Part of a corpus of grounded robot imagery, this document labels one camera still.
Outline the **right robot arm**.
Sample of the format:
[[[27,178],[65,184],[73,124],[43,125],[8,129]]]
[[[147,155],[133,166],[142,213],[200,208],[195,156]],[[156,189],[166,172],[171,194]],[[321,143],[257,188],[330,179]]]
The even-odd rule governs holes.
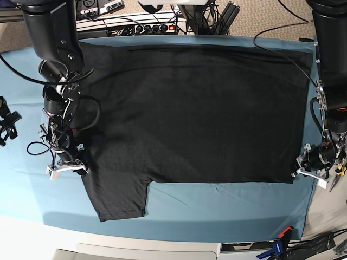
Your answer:
[[[60,172],[73,171],[81,176],[90,173],[83,157],[84,145],[75,139],[77,131],[96,125],[101,115],[100,102],[81,95],[82,81],[92,73],[84,72],[84,59],[77,30],[75,1],[17,1],[23,12],[34,51],[42,59],[39,73],[44,77],[44,109],[48,125],[41,125],[42,141],[54,157],[46,170],[52,179]],[[96,109],[94,119],[73,126],[80,100],[90,101]]]

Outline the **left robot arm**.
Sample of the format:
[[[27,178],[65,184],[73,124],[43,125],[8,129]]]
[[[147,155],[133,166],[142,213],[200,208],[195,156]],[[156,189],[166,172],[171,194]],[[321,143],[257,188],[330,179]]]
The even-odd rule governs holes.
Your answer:
[[[317,96],[309,104],[311,117],[322,137],[320,145],[306,144],[294,162],[292,177],[309,176],[327,184],[328,172],[346,169],[346,1],[307,1],[316,32],[319,79]]]

